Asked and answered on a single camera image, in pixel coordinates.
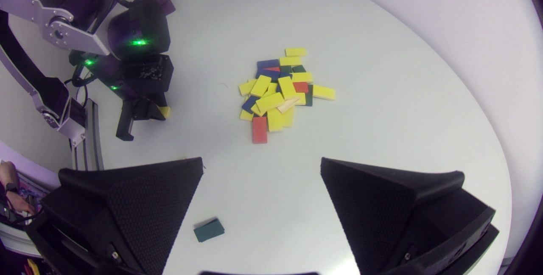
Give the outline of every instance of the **round table surface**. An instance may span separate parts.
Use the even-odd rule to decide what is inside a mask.
[[[500,231],[471,274],[496,274],[509,236],[507,163],[487,117],[442,58],[370,0],[172,0],[175,70],[166,121],[115,137],[122,101],[98,81],[105,168],[202,157],[204,175],[164,274],[359,274],[320,177],[321,157],[420,172],[465,173],[464,189],[496,209]],[[293,128],[252,144],[238,85],[256,62],[305,47],[314,84],[337,99],[296,107]],[[193,229],[218,217],[225,234]]]

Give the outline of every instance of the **person's arm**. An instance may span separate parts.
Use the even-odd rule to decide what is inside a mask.
[[[11,182],[17,186],[17,189],[19,189],[19,177],[17,176],[15,165],[11,161],[0,163],[0,182],[4,188],[6,188],[7,184]],[[6,197],[16,211],[27,211],[27,213],[31,215],[36,213],[35,209],[18,193],[8,191],[6,192]]]

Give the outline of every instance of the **dark green block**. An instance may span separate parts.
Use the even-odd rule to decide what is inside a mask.
[[[280,66],[281,72],[292,73],[292,66]]]
[[[310,84],[310,85],[307,85],[307,88],[309,89],[309,92],[306,93],[306,105],[307,107],[312,107],[313,106],[313,86]]]
[[[196,238],[198,239],[198,242],[204,242],[208,239],[222,235],[223,233],[224,233],[224,227],[219,222],[219,219],[214,219],[208,224],[194,229],[194,234],[196,234]]]
[[[293,72],[306,72],[304,66],[302,66],[302,65],[294,66],[292,68],[292,71]]]

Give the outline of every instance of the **wristwatch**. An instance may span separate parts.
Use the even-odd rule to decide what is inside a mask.
[[[8,193],[8,191],[15,192],[16,194],[19,193],[19,190],[17,190],[17,185],[12,182],[9,182],[6,185],[6,194]]]

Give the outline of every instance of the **green led light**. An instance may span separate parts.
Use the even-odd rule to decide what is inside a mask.
[[[147,41],[145,39],[138,39],[136,41],[133,41],[132,45],[147,45]]]

